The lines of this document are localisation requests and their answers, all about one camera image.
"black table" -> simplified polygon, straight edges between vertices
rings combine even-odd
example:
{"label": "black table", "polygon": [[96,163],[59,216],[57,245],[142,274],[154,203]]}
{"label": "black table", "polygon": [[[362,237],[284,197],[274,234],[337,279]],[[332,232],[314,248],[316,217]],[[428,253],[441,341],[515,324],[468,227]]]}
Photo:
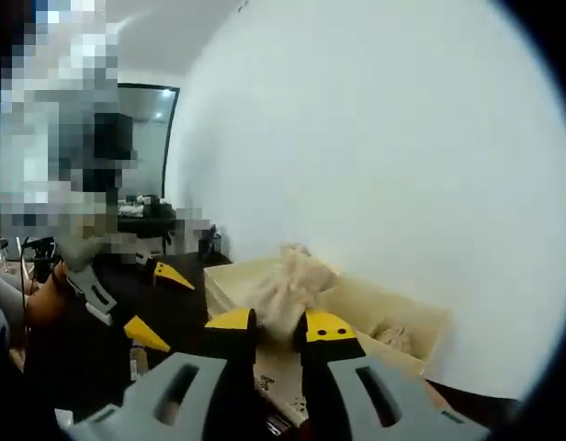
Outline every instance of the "black table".
{"label": "black table", "polygon": [[[225,257],[211,265],[199,262],[196,254],[165,256],[195,287],[193,292],[150,289],[139,293],[145,312],[142,317],[172,348],[188,352],[208,319],[203,268],[230,263]],[[102,283],[121,287],[133,294],[138,281],[130,274],[110,269]],[[112,402],[121,404],[130,385],[131,340],[120,329],[107,327],[91,315],[79,300],[49,329],[34,329],[28,338],[26,375],[54,407],[74,412],[80,421]],[[169,354],[147,349],[153,368]]]}
{"label": "black table", "polygon": [[171,233],[177,230],[177,224],[175,216],[149,218],[118,216],[119,232],[130,232],[141,239],[160,237],[163,239],[163,254],[166,254],[166,243],[171,241]]}

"open cardboard box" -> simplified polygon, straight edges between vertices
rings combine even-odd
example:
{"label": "open cardboard box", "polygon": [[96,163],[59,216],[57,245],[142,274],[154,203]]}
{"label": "open cardboard box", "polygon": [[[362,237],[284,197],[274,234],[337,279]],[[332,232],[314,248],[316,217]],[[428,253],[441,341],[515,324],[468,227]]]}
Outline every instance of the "open cardboard box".
{"label": "open cardboard box", "polygon": [[[243,306],[248,292],[280,261],[276,257],[207,268],[205,285],[209,316]],[[367,354],[410,375],[424,372],[450,322],[449,311],[348,275],[339,276],[333,288],[319,294],[317,307],[348,322]],[[382,332],[392,326],[406,327],[414,356],[368,336],[374,327]],[[260,345],[256,351],[255,381],[260,392],[292,423],[299,426],[308,417],[301,394],[299,354]]]}

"desk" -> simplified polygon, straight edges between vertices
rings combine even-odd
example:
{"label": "desk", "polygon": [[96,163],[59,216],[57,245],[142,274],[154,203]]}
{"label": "desk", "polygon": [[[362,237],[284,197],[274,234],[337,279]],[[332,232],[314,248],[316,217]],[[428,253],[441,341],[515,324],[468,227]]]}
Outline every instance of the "desk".
{"label": "desk", "polygon": [[166,242],[171,232],[176,233],[175,242],[183,242],[180,232],[183,230],[181,222],[175,217],[166,218],[129,218],[118,216],[118,231],[136,234],[141,239],[160,237],[163,239],[163,254],[166,254]]}
{"label": "desk", "polygon": [[[204,264],[196,254],[165,256],[196,288],[194,292],[155,290],[154,299],[143,297],[145,320],[175,350],[186,352],[195,343],[196,334],[208,316],[203,283]],[[229,263],[224,257],[212,266]],[[135,277],[108,271],[102,283],[121,287],[126,292],[136,287]],[[54,407],[74,412],[75,421],[98,411],[106,404],[122,402],[130,384],[131,341],[117,329],[107,327],[93,317],[79,300],[49,329],[32,330],[28,338],[26,375]],[[148,351],[153,368],[166,353]]]}

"hand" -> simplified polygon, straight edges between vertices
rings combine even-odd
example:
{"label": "hand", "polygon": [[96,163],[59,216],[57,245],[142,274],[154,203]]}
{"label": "hand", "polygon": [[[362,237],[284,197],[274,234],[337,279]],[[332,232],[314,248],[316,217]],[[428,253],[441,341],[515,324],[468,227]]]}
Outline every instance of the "hand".
{"label": "hand", "polygon": [[[60,262],[52,273],[61,283],[65,283],[68,267]],[[67,297],[59,292],[52,275],[28,297],[26,319],[28,326],[48,325],[58,319],[66,309]]]}

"ceiling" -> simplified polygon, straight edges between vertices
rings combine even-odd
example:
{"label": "ceiling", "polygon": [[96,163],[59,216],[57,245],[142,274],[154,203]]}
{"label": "ceiling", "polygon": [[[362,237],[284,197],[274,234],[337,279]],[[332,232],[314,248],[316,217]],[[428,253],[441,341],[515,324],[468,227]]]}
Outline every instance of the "ceiling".
{"label": "ceiling", "polygon": [[107,0],[120,70],[184,74],[241,0]]}

